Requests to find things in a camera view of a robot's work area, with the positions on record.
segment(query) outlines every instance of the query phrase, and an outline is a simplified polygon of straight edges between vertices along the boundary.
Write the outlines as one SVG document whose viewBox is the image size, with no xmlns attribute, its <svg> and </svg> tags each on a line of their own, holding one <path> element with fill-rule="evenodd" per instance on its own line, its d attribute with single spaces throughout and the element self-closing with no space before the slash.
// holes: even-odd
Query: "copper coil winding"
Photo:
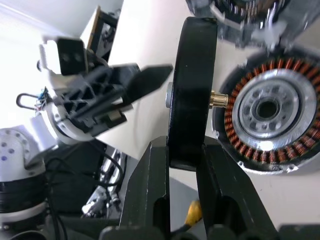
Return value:
<svg viewBox="0 0 320 240">
<path fill-rule="evenodd" d="M 314 67 L 307 75 L 306 77 L 308 79 L 311 79 L 312 77 L 314 77 L 317 73 L 319 72 L 319 69 Z"/>
<path fill-rule="evenodd" d="M 279 149 L 277 152 L 277 155 L 278 155 L 278 159 L 279 159 L 279 162 L 284 162 L 287 160 L 287 157 L 286 157 L 286 154 L 285 152 L 282 150 L 282 149 Z"/>
<path fill-rule="evenodd" d="M 228 110 L 224 112 L 225 117 L 232 117 L 232 111 Z"/>
<path fill-rule="evenodd" d="M 291 67 L 293 61 L 294 60 L 292 58 L 289 58 L 289 60 L 286 62 L 285 68 L 289 69 Z"/>
<path fill-rule="evenodd" d="M 259 68 L 255 68 L 253 72 L 254 72 L 254 75 L 256 76 L 260 74 Z"/>
<path fill-rule="evenodd" d="M 320 76 L 317 76 L 315 79 L 312 80 L 312 85 L 316 86 L 320 83 Z"/>
<path fill-rule="evenodd" d="M 255 150 L 255 151 L 254 151 L 254 154 L 253 154 L 253 156 L 252 156 L 252 159 L 253 159 L 254 161 L 258 161 L 258 159 L 259 159 L 259 150 Z"/>
<path fill-rule="evenodd" d="M 267 71 L 267 66 L 266 66 L 265 64 L 262 64 L 262 66 L 261 66 L 261 71 L 262 71 L 262 72 Z"/>
<path fill-rule="evenodd" d="M 286 146 L 284 149 L 290 159 L 294 159 L 297 156 L 295 150 L 291 146 Z"/>
<path fill-rule="evenodd" d="M 294 149 L 296 150 L 296 152 L 301 156 L 303 155 L 307 149 L 304 147 L 304 145 L 301 142 L 294 142 L 293 143 Z"/>
<path fill-rule="evenodd" d="M 235 133 L 236 133 L 236 131 L 234 129 L 231 129 L 231 130 L 226 132 L 226 136 L 230 137 L 230 136 L 233 136 Z"/>
<path fill-rule="evenodd" d="M 263 151 L 260 157 L 261 162 L 265 163 L 267 162 L 268 156 L 267 156 L 267 152 Z"/>
<path fill-rule="evenodd" d="M 229 139 L 230 139 L 230 142 L 233 144 L 234 142 L 238 141 L 238 136 L 237 135 L 233 135 Z"/>
<path fill-rule="evenodd" d="M 246 75 L 246 78 L 247 78 L 248 80 L 251 80 L 251 79 L 254 78 L 254 76 L 252 75 L 251 72 L 249 72 L 249 73 Z"/>
<path fill-rule="evenodd" d="M 270 152 L 269 160 L 270 163 L 275 163 L 277 161 L 275 151 Z"/>
<path fill-rule="evenodd" d="M 248 82 L 248 80 L 247 80 L 245 77 L 241 78 L 241 84 L 242 84 L 243 86 L 246 85 L 247 82 Z"/>
<path fill-rule="evenodd" d="M 261 67 L 254 68 L 252 72 L 248 72 L 246 74 L 246 77 L 241 78 L 240 82 L 236 84 L 235 88 L 231 92 L 231 96 L 228 100 L 228 106 L 225 110 L 224 120 L 226 134 L 230 143 L 241 155 L 247 159 L 252 159 L 253 161 L 261 163 L 283 163 L 290 161 L 297 156 L 302 156 L 309 149 L 313 148 L 315 144 L 317 144 L 317 141 L 320 141 L 320 107 L 317 110 L 317 119 L 314 122 L 313 127 L 309 128 L 306 133 L 292 145 L 287 145 L 277 150 L 260 151 L 247 146 L 239 139 L 232 124 L 233 106 L 236 102 L 239 92 L 253 77 L 275 68 L 291 69 L 305 75 L 308 79 L 310 79 L 316 93 L 320 93 L 320 69 L 313 67 L 309 63 L 304 63 L 304 61 L 301 59 L 294 59 L 292 57 L 288 58 L 287 60 L 280 58 L 275 61 L 273 59 L 268 64 L 264 63 L 261 65 Z"/>
<path fill-rule="evenodd" d="M 235 89 L 240 92 L 243 87 L 244 87 L 244 86 L 243 86 L 241 83 L 238 83 L 238 84 L 235 86 Z"/>
<path fill-rule="evenodd" d="M 238 149 L 241 145 L 242 145 L 241 141 L 238 140 L 238 141 L 235 142 L 234 147 L 235 147 L 236 149 Z"/>
<path fill-rule="evenodd" d="M 302 61 L 298 60 L 296 64 L 293 66 L 293 71 L 297 71 L 300 68 L 301 64 L 302 64 Z"/>
<path fill-rule="evenodd" d="M 318 129 L 320 128 L 320 121 L 317 119 L 314 123 L 314 126 Z"/>
<path fill-rule="evenodd" d="M 278 69 L 282 69 L 282 66 L 284 64 L 284 60 L 282 58 L 280 58 L 280 60 L 278 61 Z"/>
<path fill-rule="evenodd" d="M 272 61 L 270 62 L 269 68 L 270 68 L 270 70 L 272 70 L 272 69 L 275 68 L 275 61 L 274 61 L 274 60 L 272 60 Z"/>
<path fill-rule="evenodd" d="M 306 71 L 310 68 L 310 64 L 305 64 L 303 67 L 300 69 L 300 73 L 304 74 Z"/>
<path fill-rule="evenodd" d="M 238 96 L 238 94 L 239 94 L 239 91 L 233 90 L 232 93 L 231 93 L 231 96 L 236 98 Z"/>
<path fill-rule="evenodd" d="M 231 116 L 226 117 L 226 118 L 224 119 L 224 122 L 225 122 L 225 123 L 232 123 L 232 117 L 231 117 Z"/>
<path fill-rule="evenodd" d="M 251 147 L 249 147 L 249 148 L 246 150 L 244 156 L 249 159 L 249 158 L 251 158 L 253 152 L 254 152 L 254 150 L 253 150 Z"/>
<path fill-rule="evenodd" d="M 235 97 L 229 97 L 228 98 L 228 104 L 234 104 L 236 102 L 236 98 Z"/>
<path fill-rule="evenodd" d="M 311 137 L 308 137 L 307 135 L 301 137 L 301 142 L 309 149 L 316 144 L 316 141 L 313 140 Z"/>
<path fill-rule="evenodd" d="M 240 153 L 241 155 L 243 155 L 246 150 L 247 150 L 247 145 L 242 145 L 242 147 L 240 147 L 240 149 L 239 149 L 239 153 Z"/>
<path fill-rule="evenodd" d="M 234 128 L 234 125 L 233 125 L 232 122 L 231 122 L 231 123 L 225 124 L 224 127 L 225 127 L 226 130 L 229 130 L 229 129 L 233 129 L 233 128 Z"/>
<path fill-rule="evenodd" d="M 320 140 L 320 131 L 314 127 L 310 128 L 306 134 L 316 140 Z"/>
</svg>

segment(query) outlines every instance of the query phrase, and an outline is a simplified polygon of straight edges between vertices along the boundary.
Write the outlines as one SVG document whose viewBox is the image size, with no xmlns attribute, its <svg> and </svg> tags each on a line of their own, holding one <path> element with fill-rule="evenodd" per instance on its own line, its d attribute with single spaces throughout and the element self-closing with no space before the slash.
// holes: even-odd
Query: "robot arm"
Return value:
<svg viewBox="0 0 320 240">
<path fill-rule="evenodd" d="M 79 40 L 50 41 L 45 39 L 40 47 L 40 64 L 48 87 L 54 89 L 53 101 L 23 125 L 0 129 L 0 230 L 36 222 L 43 215 L 45 157 L 126 122 L 124 111 L 160 88 L 173 69 L 171 65 L 144 70 L 136 64 L 109 67 L 84 50 Z M 55 53 L 48 48 L 52 44 Z M 73 81 L 57 90 L 57 79 Z"/>
</svg>

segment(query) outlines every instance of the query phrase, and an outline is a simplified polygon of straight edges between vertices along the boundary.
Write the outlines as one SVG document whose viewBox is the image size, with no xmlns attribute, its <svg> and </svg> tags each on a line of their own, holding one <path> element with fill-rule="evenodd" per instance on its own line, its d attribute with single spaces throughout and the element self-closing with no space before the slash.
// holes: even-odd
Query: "wire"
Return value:
<svg viewBox="0 0 320 240">
<path fill-rule="evenodd" d="M 118 180 L 113 183 L 107 183 L 106 185 L 108 187 L 112 187 L 112 186 L 117 186 L 119 184 L 122 184 L 125 174 L 124 174 L 122 167 L 119 165 L 119 163 L 116 160 L 114 160 L 111 156 L 106 154 L 105 151 L 101 150 L 99 147 L 94 145 L 92 142 L 89 142 L 89 143 L 91 144 L 92 147 L 94 147 L 99 153 L 101 153 L 103 156 L 105 156 L 107 159 L 109 159 L 119 169 L 120 177 L 118 178 Z"/>
<path fill-rule="evenodd" d="M 49 205 L 49 208 L 50 208 L 50 213 L 51 213 L 51 216 L 52 216 L 52 223 L 53 223 L 55 240 L 61 240 L 57 214 L 56 214 L 56 211 L 55 211 L 55 208 L 54 208 L 54 204 L 53 204 L 53 200 L 52 200 L 52 196 L 51 196 L 51 185 L 50 185 L 49 182 L 48 182 L 48 191 L 47 191 L 47 197 L 46 198 L 47 198 L 48 205 Z"/>
<path fill-rule="evenodd" d="M 114 186 L 113 185 L 113 183 L 110 183 L 110 184 L 108 184 L 108 183 L 102 183 L 102 182 L 100 182 L 100 181 L 98 181 L 98 180 L 95 180 L 95 179 L 93 179 L 92 177 L 90 177 L 90 176 L 87 176 L 87 175 L 85 175 L 85 174 L 83 174 L 83 173 L 81 173 L 81 172 L 78 172 L 78 171 L 76 171 L 76 170 L 74 170 L 67 162 L 65 162 L 63 159 L 61 159 L 61 158 L 58 158 L 58 157 L 54 157 L 54 158 L 51 158 L 51 160 L 52 161 L 59 161 L 59 165 L 58 166 L 61 166 L 61 165 L 64 165 L 66 168 L 68 168 L 68 171 L 70 172 L 70 173 L 72 173 L 73 175 L 76 175 L 76 176 L 80 176 L 80 177 L 82 177 L 82 178 L 84 178 L 84 179 L 86 179 L 86 180 L 90 180 L 91 182 L 93 182 L 93 183 L 95 183 L 96 185 L 98 185 L 98 186 L 101 186 L 101 187 L 103 187 L 103 188 L 108 188 L 108 187 L 111 187 L 111 186 Z M 53 183 L 53 178 L 54 176 L 51 176 L 51 178 L 49 179 L 49 182 L 50 183 Z"/>
<path fill-rule="evenodd" d="M 70 155 L 72 155 L 80 146 L 81 146 L 81 144 L 72 146 L 71 149 L 65 154 L 64 158 L 61 159 L 61 160 L 66 161 L 66 159 L 67 159 Z M 45 168 L 48 169 L 49 166 L 50 166 L 54 161 L 56 161 L 57 159 L 60 160 L 60 158 L 58 158 L 58 157 L 50 158 L 50 159 L 45 163 Z M 56 174 L 58 173 L 58 170 L 60 169 L 62 163 L 63 163 L 63 162 L 60 161 L 60 163 L 58 164 L 58 166 L 56 166 L 56 168 L 52 171 L 51 177 L 50 177 L 50 179 L 48 180 L 50 183 L 53 182 L 53 180 L 54 180 Z"/>
<path fill-rule="evenodd" d="M 61 228 L 62 228 L 64 240 L 68 240 L 67 229 L 66 229 L 66 226 L 65 226 L 64 222 L 62 221 L 62 219 L 61 219 L 61 217 L 59 216 L 59 214 L 56 215 L 56 218 L 57 218 L 57 220 L 58 220 L 58 222 L 60 223 L 60 226 L 61 226 Z"/>
</svg>

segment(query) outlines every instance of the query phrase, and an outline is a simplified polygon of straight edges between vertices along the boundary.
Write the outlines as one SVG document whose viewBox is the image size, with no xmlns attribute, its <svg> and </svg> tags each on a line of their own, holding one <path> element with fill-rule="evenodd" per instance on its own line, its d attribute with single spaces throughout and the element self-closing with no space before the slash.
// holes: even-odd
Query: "metal hub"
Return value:
<svg viewBox="0 0 320 240">
<path fill-rule="evenodd" d="M 234 103 L 232 123 L 245 144 L 271 151 L 302 136 L 316 107 L 316 93 L 306 77 L 289 69 L 273 69 L 243 87 Z"/>
</svg>

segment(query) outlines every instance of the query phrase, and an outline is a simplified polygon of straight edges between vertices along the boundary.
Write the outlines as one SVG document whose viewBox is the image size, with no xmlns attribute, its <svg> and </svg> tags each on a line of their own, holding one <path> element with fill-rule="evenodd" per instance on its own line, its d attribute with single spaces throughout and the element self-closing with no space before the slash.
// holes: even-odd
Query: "black disc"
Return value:
<svg viewBox="0 0 320 240">
<path fill-rule="evenodd" d="M 167 139 L 169 164 L 194 171 L 205 138 L 212 90 L 217 23 L 188 17 L 183 25 L 173 76 Z"/>
</svg>

